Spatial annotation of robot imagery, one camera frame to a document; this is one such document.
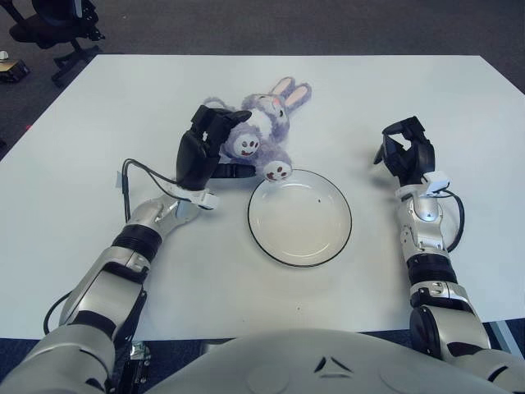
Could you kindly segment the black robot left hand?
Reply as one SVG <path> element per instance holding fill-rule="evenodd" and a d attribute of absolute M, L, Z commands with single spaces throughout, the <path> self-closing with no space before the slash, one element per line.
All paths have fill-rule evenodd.
<path fill-rule="evenodd" d="M 248 178 L 256 175 L 251 164 L 221 163 L 221 147 L 231 131 L 251 117 L 250 111 L 230 111 L 202 105 L 181 137 L 176 156 L 176 184 L 203 190 L 212 178 Z"/>

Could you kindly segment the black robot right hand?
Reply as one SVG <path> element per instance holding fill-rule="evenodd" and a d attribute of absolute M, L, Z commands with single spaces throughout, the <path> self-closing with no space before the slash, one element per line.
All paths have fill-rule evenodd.
<path fill-rule="evenodd" d="M 388 126 L 373 164 L 384 163 L 400 186 L 421 184 L 425 173 L 435 171 L 435 150 L 424 132 L 417 117 Z"/>

